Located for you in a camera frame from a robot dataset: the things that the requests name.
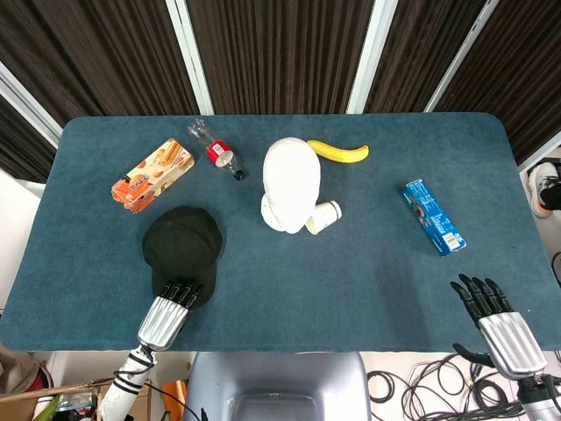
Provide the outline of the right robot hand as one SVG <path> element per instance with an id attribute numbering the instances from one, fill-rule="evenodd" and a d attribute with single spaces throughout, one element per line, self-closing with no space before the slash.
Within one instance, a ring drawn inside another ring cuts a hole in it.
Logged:
<path id="1" fill-rule="evenodd" d="M 474 353 L 459 343 L 454 350 L 466 360 L 495 368 L 512 381 L 542 374 L 547 366 L 541 347 L 522 314 L 515 311 L 493 280 L 467 275 L 452 282 L 468 315 L 485 340 L 487 351 Z"/>

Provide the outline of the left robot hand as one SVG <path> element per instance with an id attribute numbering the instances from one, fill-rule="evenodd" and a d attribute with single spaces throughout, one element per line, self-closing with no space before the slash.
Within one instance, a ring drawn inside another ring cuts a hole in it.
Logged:
<path id="1" fill-rule="evenodd" d="M 169 349 L 201 291 L 199 283 L 166 283 L 140 324 L 139 343 L 156 352 Z"/>

